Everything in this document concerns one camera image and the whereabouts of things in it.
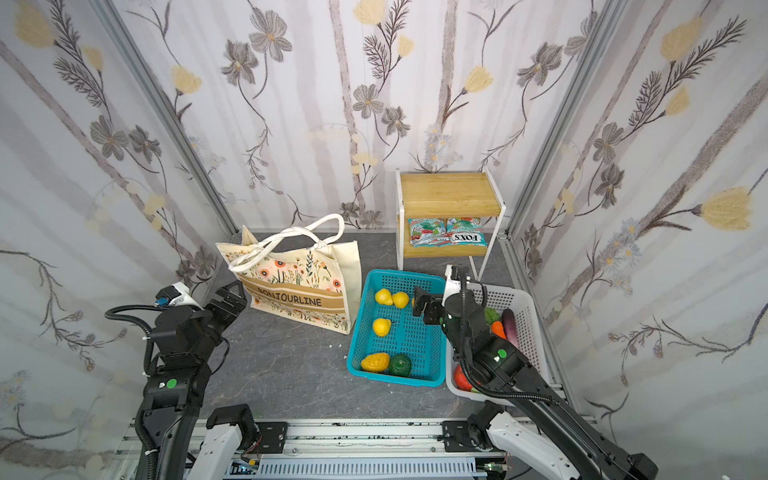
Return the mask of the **cream floral tote bag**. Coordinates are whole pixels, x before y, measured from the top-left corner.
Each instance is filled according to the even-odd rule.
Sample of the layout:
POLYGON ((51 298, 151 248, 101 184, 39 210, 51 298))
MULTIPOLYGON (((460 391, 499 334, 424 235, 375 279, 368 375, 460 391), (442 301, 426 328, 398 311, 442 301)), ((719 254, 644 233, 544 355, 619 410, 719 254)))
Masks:
POLYGON ((348 335, 363 279, 358 243, 340 242, 344 231, 342 215, 329 214, 263 240, 244 228, 239 244, 216 247, 252 308, 348 335))

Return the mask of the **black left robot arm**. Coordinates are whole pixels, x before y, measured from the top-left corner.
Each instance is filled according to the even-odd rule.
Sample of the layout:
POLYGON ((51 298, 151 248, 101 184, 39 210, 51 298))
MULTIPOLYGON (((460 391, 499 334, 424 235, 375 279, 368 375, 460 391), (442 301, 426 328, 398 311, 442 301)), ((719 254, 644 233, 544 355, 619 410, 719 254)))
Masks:
POLYGON ((181 479, 189 442, 213 375, 209 359, 224 342, 225 330, 249 305, 235 280, 201 306, 188 287, 177 282, 150 305, 113 307, 104 317, 127 322, 143 332, 143 399, 134 416, 141 444, 137 479, 181 479))

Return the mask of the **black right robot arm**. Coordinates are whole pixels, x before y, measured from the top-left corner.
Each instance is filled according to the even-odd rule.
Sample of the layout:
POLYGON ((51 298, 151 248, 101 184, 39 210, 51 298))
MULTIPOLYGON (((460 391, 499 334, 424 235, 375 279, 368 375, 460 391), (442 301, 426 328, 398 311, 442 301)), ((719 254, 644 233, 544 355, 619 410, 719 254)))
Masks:
POLYGON ((416 288, 415 316, 441 327, 470 385, 486 396, 469 416, 462 446, 503 450, 547 479, 654 479, 657 465, 592 427, 510 341, 492 332, 467 284, 456 293, 416 288))

